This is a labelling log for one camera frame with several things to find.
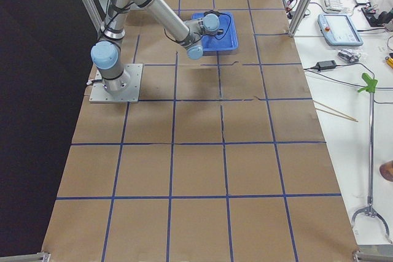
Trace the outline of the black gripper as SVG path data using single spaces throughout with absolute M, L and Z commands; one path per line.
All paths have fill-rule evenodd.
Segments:
M 203 16 L 206 17 L 207 15 L 210 15 L 210 14 L 215 15 L 215 16 L 217 16 L 217 17 L 220 16 L 220 12 L 215 11 L 215 10 L 205 11 L 205 12 L 203 13 Z

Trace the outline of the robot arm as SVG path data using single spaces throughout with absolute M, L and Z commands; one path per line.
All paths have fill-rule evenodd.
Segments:
M 125 34 L 132 29 L 151 39 L 162 29 L 165 36 L 185 48 L 187 56 L 197 60 L 203 55 L 203 36 L 223 34 L 220 13 L 207 11 L 194 20 L 182 20 L 165 0 L 108 0 L 91 59 L 101 74 L 102 89 L 109 94 L 121 93 L 131 82 L 131 74 L 120 61 Z

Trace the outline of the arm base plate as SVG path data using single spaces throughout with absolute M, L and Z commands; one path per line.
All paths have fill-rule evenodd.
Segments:
M 89 101 L 91 103 L 137 103 L 141 88 L 143 64 L 123 64 L 122 75 L 115 80 L 103 79 L 96 71 Z

